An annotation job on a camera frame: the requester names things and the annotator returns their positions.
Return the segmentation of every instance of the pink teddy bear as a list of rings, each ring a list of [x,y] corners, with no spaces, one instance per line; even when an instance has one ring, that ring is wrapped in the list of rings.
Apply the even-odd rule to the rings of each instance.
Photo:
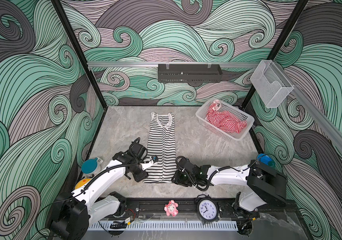
[[[168,202],[168,204],[165,205],[164,211],[167,214],[167,216],[171,215],[174,217],[178,214],[178,210],[176,209],[179,206],[174,200],[171,200]]]

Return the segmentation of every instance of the red wire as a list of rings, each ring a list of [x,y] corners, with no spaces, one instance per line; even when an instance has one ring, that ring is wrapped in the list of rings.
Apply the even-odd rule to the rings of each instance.
[[[136,217],[135,212],[132,209],[127,209],[127,210],[131,210],[131,212],[134,214],[134,219],[135,219],[135,217]]]

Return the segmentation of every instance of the red and white striped clothing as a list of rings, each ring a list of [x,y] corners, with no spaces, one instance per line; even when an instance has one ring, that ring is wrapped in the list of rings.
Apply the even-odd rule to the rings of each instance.
[[[217,102],[212,103],[208,108],[208,122],[222,131],[240,133],[242,129],[246,127],[247,122],[241,121],[237,116],[229,111],[217,111],[220,108],[217,107]]]

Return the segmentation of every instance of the black alarm clock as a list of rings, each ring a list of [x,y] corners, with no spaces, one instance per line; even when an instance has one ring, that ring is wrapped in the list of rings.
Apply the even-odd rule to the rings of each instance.
[[[203,198],[197,198],[197,218],[203,223],[210,223],[219,220],[218,207],[209,196],[203,195]]]

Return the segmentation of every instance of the patterned wall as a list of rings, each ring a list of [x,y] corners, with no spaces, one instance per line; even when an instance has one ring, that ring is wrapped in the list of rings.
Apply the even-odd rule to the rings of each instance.
[[[62,0],[88,61],[266,59],[296,0]],[[309,6],[327,2],[312,0]],[[223,69],[223,82],[158,83],[156,68],[94,68],[108,105],[240,104],[253,69]]]
[[[276,59],[342,132],[342,1],[303,11]],[[248,111],[266,153],[288,176],[287,194],[314,239],[342,239],[342,155],[298,100],[265,108],[255,94]]]
[[[0,239],[40,238],[37,213],[77,174],[100,121],[68,43],[50,0],[0,0]]]

